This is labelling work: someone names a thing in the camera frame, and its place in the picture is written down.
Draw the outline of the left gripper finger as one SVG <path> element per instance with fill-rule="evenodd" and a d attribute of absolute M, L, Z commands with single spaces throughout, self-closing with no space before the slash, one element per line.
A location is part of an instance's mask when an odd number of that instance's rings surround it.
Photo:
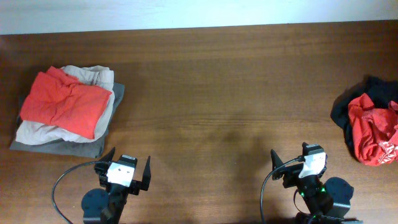
<path fill-rule="evenodd" d="M 148 191 L 151 181 L 150 156 L 147 158 L 141 180 L 141 190 Z"/>
<path fill-rule="evenodd" d="M 101 162 L 111 162 L 114 156 L 116 148 L 113 147 L 106 155 L 104 155 L 99 161 Z"/>

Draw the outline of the red soccer t-shirt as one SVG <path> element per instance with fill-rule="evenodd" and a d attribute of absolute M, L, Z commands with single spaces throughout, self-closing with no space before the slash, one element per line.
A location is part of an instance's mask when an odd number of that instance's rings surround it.
<path fill-rule="evenodd" d="M 397 103 L 386 109 L 376 108 L 367 94 L 348 105 L 354 154 L 367 166 L 390 164 L 397 160 Z"/>

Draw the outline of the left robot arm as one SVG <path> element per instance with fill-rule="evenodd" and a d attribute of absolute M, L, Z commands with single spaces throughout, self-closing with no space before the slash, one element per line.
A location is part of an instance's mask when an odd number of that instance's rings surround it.
<path fill-rule="evenodd" d="M 88 224 L 117 224 L 129 195 L 139 195 L 150 186 L 150 158 L 147 159 L 142 179 L 135 180 L 137 158 L 121 155 L 113 161 L 115 148 L 94 166 L 99 176 L 100 189 L 88 191 L 81 200 L 83 222 Z"/>

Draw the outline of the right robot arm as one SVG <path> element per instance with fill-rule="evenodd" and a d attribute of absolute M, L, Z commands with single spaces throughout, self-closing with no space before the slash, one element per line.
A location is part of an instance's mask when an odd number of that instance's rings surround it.
<path fill-rule="evenodd" d="M 299 211 L 295 223 L 344 224 L 362 223 L 356 218 L 346 218 L 351 209 L 354 187 L 339 177 L 321 182 L 326 171 L 328 156 L 320 145 L 302 143 L 302 154 L 283 162 L 275 150 L 270 151 L 272 171 L 268 178 L 283 180 L 283 187 L 295 187 L 308 208 L 308 213 Z"/>

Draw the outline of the folded grey garment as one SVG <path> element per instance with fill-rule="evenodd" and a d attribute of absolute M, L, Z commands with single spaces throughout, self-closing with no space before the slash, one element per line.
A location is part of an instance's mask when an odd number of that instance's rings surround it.
<path fill-rule="evenodd" d="M 78 157 L 89 157 L 89 158 L 98 158 L 104 152 L 105 146 L 105 138 L 109 134 L 109 125 L 115 114 L 117 107 L 122 102 L 125 86 L 120 83 L 115 83 L 113 86 L 113 91 L 115 93 L 115 100 L 113 105 L 113 110 L 111 113 L 111 117 L 107 123 L 105 133 L 97 140 L 93 142 L 72 142 L 72 141 L 64 141 L 63 139 L 57 139 L 54 141 L 50 141 L 45 144 L 39 145 L 27 145 L 21 142 L 17 142 L 13 140 L 11 145 L 9 146 L 10 150 L 13 151 L 27 151 L 27 152 L 41 152 L 48 154 L 58 154 L 58 155 L 66 155 L 66 156 L 78 156 Z"/>

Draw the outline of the folded red shirt on stack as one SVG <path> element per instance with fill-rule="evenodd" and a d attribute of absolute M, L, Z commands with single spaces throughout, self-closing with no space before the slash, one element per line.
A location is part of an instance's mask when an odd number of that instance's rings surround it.
<path fill-rule="evenodd" d="M 92 140 L 110 96 L 111 90 L 86 85 L 61 69 L 50 67 L 36 76 L 20 116 L 23 121 L 61 128 Z"/>

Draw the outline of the folded beige garment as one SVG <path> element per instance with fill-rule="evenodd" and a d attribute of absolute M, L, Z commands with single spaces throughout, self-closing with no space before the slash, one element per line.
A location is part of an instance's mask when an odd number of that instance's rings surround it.
<path fill-rule="evenodd" d="M 80 82 L 86 85 L 96 85 L 111 92 L 106 109 L 96 124 L 94 131 L 95 137 L 93 139 L 88 139 L 56 126 L 48 126 L 33 121 L 24 121 L 16 132 L 17 142 L 27 145 L 39 145 L 62 139 L 64 141 L 86 143 L 94 142 L 105 134 L 108 122 L 111 119 L 113 106 L 116 104 L 115 92 L 113 90 L 116 86 L 114 83 L 114 72 L 110 70 L 110 68 L 100 65 L 83 68 L 67 65 L 61 69 L 66 74 L 78 78 Z"/>

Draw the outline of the black garment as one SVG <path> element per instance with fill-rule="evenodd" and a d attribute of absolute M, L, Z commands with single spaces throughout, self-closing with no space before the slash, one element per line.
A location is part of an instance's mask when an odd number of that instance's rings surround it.
<path fill-rule="evenodd" d="M 330 117 L 343 130 L 345 144 L 354 157 L 352 126 L 349 121 L 349 103 L 366 93 L 376 108 L 386 109 L 390 101 L 397 103 L 397 81 L 385 81 L 374 76 L 365 76 L 363 81 L 346 89 L 333 103 Z"/>

